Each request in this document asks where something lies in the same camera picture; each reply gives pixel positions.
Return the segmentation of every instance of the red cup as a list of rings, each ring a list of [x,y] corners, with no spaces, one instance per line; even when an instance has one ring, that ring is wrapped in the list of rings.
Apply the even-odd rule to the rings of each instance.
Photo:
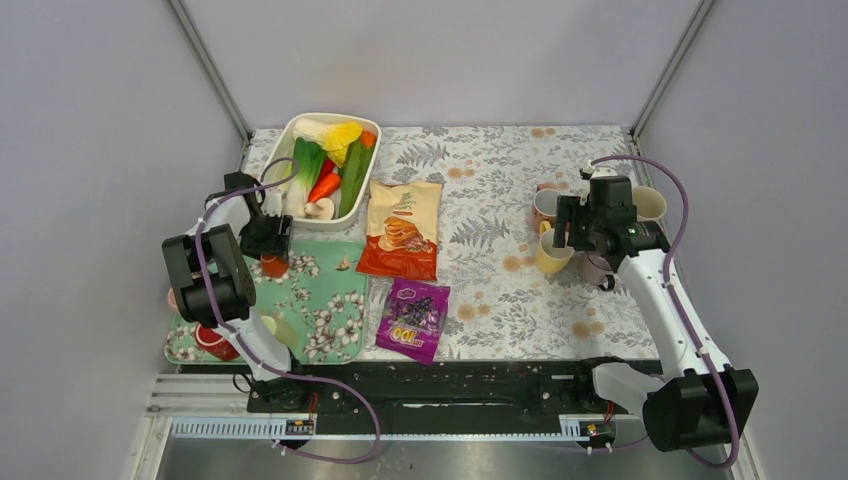
[[[276,255],[262,255],[259,257],[262,263],[262,272],[272,278],[280,278],[289,271],[289,264]]]
[[[194,340],[197,346],[211,353],[221,361],[229,362],[238,358],[238,351],[230,345],[230,342],[224,340],[224,337],[218,335],[211,328],[198,325],[194,331]]]

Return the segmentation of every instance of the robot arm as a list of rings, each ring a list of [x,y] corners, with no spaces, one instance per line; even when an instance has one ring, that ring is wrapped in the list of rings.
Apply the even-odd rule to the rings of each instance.
[[[227,190],[211,195],[207,206],[216,198],[250,187],[254,182],[243,173],[227,175]],[[210,272],[210,276],[221,316],[230,328],[218,324],[199,273],[195,248],[197,224],[184,235],[162,243],[177,307],[187,321],[198,322],[227,339],[250,364],[257,384],[262,385],[278,376],[262,368],[262,364],[288,372],[292,367],[291,354],[274,338],[254,308],[256,290],[242,252],[255,257],[268,253],[288,258],[291,217],[266,217],[257,197],[248,194],[218,205],[207,226],[201,234],[203,261],[217,266],[217,272]]]
[[[595,393],[621,405],[645,424],[660,451],[730,441],[728,420],[716,382],[702,353],[708,352],[727,391],[741,432],[759,387],[750,370],[734,370],[701,324],[682,288],[675,293],[704,350],[697,348],[663,280],[668,241],[655,222],[638,222],[627,177],[598,169],[588,196],[561,196],[554,246],[605,256],[627,285],[656,343],[663,379],[649,377],[626,363],[604,363],[592,370]],[[678,278],[670,264],[671,282]]]

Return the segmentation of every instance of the carrot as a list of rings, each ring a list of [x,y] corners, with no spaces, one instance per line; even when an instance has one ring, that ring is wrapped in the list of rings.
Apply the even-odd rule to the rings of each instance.
[[[330,173],[323,180],[320,180],[312,192],[309,193],[309,203],[317,202],[318,200],[329,197],[342,184],[342,177],[336,173]]]
[[[362,145],[364,145],[365,148],[371,148],[377,143],[377,136],[371,132],[362,132],[359,139],[362,140]]]

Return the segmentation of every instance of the white plastic basket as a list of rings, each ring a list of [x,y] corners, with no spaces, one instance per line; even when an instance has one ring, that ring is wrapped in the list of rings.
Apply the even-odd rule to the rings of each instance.
[[[380,126],[371,120],[366,120],[359,117],[351,117],[349,115],[340,115],[336,113],[302,113],[291,119],[283,130],[280,139],[277,140],[277,145],[268,157],[266,165],[271,161],[280,157],[290,157],[294,153],[294,135],[292,134],[294,123],[301,118],[315,120],[322,123],[345,123],[356,122],[362,129],[373,133],[377,137],[377,143],[374,145],[374,153],[371,156],[371,161],[368,164],[368,170],[365,172],[365,180],[362,182],[362,188],[356,196],[356,202],[353,204],[353,209],[344,217],[334,218],[332,220],[316,220],[311,218],[295,218],[294,225],[299,228],[308,228],[310,230],[344,230],[356,220],[356,215],[359,212],[359,206],[362,203],[362,197],[365,196],[365,190],[368,188],[368,180],[371,178],[371,171],[374,170],[375,159],[377,158],[377,150],[380,149],[380,141],[383,139],[383,132]],[[287,172],[286,162],[277,164],[271,167],[265,177],[263,183],[273,183],[281,178]]]

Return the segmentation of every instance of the floral tray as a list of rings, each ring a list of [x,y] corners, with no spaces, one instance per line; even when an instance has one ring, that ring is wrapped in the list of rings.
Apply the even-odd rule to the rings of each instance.
[[[356,273],[359,242],[292,242],[289,270],[282,278],[263,275],[245,257],[256,283],[256,307],[274,336],[304,364],[342,364],[362,349],[367,277]],[[165,341],[171,363],[222,363],[197,346],[196,323],[174,315]],[[240,357],[228,363],[245,363]]]

